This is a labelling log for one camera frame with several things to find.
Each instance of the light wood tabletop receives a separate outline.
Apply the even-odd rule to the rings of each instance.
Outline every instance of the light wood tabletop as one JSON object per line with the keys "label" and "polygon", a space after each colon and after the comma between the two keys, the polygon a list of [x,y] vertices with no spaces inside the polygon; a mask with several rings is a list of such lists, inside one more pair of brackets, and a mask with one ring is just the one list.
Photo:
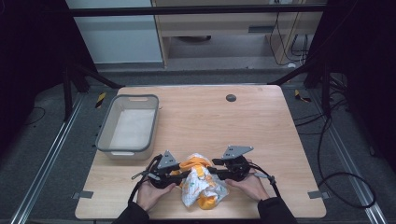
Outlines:
{"label": "light wood tabletop", "polygon": [[[160,99],[154,152],[145,161],[111,160],[97,151],[76,217],[80,219],[117,218],[127,206],[138,179],[154,156],[169,149],[178,162],[192,153],[210,160],[220,158],[227,146],[252,146],[244,156],[276,178],[279,192],[296,217],[324,217],[321,198],[310,199],[307,192],[318,187],[295,129],[282,90],[278,86],[156,86],[122,88],[119,94],[155,94]],[[236,101],[228,102],[233,94]],[[275,197],[267,179],[270,196]],[[229,187],[227,195],[212,210],[197,204],[187,208],[181,189],[173,189],[149,211],[151,219],[258,218],[257,203],[239,189]]]}

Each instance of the plastic bin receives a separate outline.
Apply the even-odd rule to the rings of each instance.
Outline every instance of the plastic bin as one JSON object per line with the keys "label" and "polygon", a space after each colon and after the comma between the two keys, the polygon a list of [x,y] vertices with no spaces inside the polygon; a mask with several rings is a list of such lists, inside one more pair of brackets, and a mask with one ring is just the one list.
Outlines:
{"label": "plastic bin", "polygon": [[107,110],[96,139],[111,159],[146,160],[153,151],[159,99],[156,95],[118,95]]}

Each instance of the black sleeve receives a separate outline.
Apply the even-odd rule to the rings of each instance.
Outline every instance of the black sleeve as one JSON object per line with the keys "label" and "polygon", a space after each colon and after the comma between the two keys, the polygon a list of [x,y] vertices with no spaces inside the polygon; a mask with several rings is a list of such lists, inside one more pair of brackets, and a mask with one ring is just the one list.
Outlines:
{"label": "black sleeve", "polygon": [[130,203],[113,224],[147,224],[149,214],[137,203]]}
{"label": "black sleeve", "polygon": [[257,205],[259,208],[260,218],[265,224],[293,224],[297,223],[289,208],[286,206],[282,198],[269,198],[264,201],[259,201]]}

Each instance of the tape piece on table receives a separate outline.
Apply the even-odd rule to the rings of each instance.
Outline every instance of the tape piece on table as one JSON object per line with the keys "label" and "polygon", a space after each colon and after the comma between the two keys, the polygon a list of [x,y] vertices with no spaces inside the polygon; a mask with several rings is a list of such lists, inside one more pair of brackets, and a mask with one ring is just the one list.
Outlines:
{"label": "tape piece on table", "polygon": [[95,108],[100,108],[102,106],[103,101],[105,100],[106,93],[100,93],[98,100],[96,101]]}
{"label": "tape piece on table", "polygon": [[82,192],[75,192],[72,196],[72,199],[80,199],[80,198],[92,198],[93,191],[82,191]]}
{"label": "tape piece on table", "polygon": [[309,98],[309,97],[302,97],[301,94],[300,94],[300,92],[299,92],[298,90],[294,90],[294,97],[295,97],[297,100],[302,100],[302,101],[307,102],[307,103],[311,102],[311,98]]}
{"label": "tape piece on table", "polygon": [[308,196],[310,199],[322,198],[322,199],[329,199],[330,194],[328,192],[320,192],[320,191],[310,191],[308,192]]}

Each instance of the white cabinet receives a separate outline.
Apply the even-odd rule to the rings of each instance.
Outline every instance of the white cabinet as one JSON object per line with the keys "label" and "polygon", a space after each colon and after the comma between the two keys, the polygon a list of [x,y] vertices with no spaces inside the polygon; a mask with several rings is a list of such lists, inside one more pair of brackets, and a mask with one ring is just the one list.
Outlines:
{"label": "white cabinet", "polygon": [[[149,0],[66,0],[69,8],[151,7]],[[75,17],[94,63],[163,63],[153,16]]]}

